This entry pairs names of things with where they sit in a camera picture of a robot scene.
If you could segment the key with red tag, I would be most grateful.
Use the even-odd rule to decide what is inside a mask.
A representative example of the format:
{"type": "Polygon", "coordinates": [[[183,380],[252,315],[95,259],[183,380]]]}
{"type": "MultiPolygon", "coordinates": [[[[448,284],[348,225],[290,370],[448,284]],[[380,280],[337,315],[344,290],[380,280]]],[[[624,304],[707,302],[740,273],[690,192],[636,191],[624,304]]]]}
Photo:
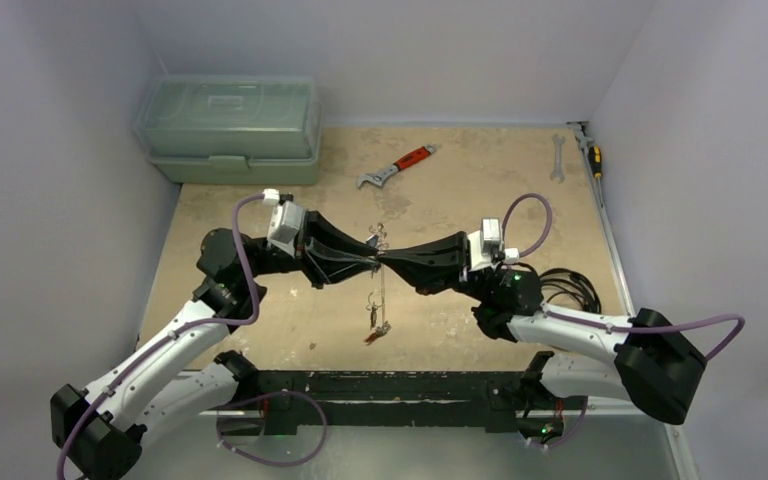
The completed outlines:
{"type": "Polygon", "coordinates": [[[384,323],[377,328],[375,328],[365,339],[364,343],[366,345],[371,345],[376,340],[386,336],[389,331],[391,330],[391,325],[389,323],[384,323]]]}

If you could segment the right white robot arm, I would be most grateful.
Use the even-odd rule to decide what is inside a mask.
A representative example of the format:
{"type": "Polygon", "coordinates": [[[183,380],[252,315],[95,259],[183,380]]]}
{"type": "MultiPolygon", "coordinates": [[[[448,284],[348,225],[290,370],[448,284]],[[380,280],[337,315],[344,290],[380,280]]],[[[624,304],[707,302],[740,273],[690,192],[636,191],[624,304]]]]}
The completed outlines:
{"type": "Polygon", "coordinates": [[[377,259],[420,295],[452,290],[476,300],[472,315],[488,338],[547,346],[521,381],[529,404],[612,398],[662,423],[685,422],[707,359],[659,312],[610,316],[553,305],[517,250],[479,232],[387,250],[377,259]]]}

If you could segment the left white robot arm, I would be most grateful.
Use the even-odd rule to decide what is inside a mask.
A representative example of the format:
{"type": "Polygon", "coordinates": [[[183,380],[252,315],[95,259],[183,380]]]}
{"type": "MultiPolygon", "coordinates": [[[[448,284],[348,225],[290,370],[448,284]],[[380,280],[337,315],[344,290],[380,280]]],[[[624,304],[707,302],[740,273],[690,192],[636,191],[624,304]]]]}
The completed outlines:
{"type": "Polygon", "coordinates": [[[236,330],[254,324],[266,290],[260,275],[301,272],[321,288],[376,271],[383,237],[354,239],[316,211],[277,205],[268,232],[252,238],[237,226],[207,233],[200,246],[201,284],[173,318],[108,373],[51,398],[51,431],[59,448],[56,475],[68,466],[83,479],[119,479],[158,437],[216,407],[252,406],[266,420],[308,394],[268,386],[242,353],[218,354],[189,377],[183,369],[236,330]]]}

